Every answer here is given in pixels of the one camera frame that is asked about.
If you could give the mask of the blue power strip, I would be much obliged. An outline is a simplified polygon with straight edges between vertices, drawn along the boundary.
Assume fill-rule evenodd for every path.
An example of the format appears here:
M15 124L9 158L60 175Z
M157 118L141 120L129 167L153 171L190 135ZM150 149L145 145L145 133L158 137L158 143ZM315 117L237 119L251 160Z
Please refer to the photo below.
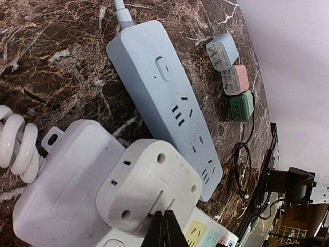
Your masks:
M171 143L199 174L207 202L223 170L178 54L161 22L135 24L123 1L114 5L121 30L106 53L151 135Z

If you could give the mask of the white long power strip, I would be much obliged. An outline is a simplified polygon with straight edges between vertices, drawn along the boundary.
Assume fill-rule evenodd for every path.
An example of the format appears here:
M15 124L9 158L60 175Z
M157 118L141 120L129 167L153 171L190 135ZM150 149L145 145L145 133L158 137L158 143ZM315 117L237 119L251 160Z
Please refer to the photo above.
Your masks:
M26 183L13 210L13 230L32 246L141 246L138 238L107 225L96 197L128 147L98 122L74 121L53 127L36 148L38 129L1 106L1 168ZM197 208L181 227L188 246L237 246L231 231Z

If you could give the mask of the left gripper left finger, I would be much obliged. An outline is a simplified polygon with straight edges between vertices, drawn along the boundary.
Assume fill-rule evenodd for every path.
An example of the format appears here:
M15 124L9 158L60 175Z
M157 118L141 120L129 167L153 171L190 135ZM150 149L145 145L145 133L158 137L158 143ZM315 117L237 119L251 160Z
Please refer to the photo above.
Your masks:
M161 211L157 211L151 221L150 227L145 235L141 247L164 247L164 216Z

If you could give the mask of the white square adapter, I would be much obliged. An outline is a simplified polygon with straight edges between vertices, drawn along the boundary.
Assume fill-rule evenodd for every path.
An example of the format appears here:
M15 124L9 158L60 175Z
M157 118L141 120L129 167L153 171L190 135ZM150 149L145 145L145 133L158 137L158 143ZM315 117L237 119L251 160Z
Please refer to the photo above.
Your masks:
M202 191L199 174L168 142L133 142L114 166L96 197L110 227L143 238L157 211L172 210L187 224Z

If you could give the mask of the pink charger plug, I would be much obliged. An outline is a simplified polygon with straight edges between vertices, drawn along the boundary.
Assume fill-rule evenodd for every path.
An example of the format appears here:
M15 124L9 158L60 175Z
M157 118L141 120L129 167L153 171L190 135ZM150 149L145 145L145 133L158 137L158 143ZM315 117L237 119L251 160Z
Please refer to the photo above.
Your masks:
M234 65L231 69L221 72L224 93L235 96L249 89L247 68L244 65Z

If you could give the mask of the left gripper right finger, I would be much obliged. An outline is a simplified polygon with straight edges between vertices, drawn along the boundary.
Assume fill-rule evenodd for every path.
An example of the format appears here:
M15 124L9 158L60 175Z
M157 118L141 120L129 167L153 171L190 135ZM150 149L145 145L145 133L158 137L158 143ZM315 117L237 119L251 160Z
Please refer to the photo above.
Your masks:
M187 247L187 241L172 210L164 214L164 245L165 247Z

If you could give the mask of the blue charger plug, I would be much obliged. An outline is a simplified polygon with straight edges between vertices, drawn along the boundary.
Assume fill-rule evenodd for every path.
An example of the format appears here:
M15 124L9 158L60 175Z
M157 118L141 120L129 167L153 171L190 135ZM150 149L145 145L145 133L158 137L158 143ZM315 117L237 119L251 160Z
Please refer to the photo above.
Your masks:
M239 57L233 36L229 33L218 35L205 48L213 68L218 72L231 69Z

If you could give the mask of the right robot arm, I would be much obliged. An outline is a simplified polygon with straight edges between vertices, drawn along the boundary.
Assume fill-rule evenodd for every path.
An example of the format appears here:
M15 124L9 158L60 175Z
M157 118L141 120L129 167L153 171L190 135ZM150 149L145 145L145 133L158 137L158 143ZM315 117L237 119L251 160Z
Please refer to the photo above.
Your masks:
M294 205L328 204L328 176L295 167L288 171L271 170L267 191L284 194Z

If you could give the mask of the green charger plug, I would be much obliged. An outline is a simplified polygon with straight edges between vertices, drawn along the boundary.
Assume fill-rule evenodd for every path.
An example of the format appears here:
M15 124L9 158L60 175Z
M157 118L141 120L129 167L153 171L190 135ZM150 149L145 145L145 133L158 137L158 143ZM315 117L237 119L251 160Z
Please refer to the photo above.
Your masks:
M247 122L254 113L254 95L246 90L229 98L232 120L234 122Z

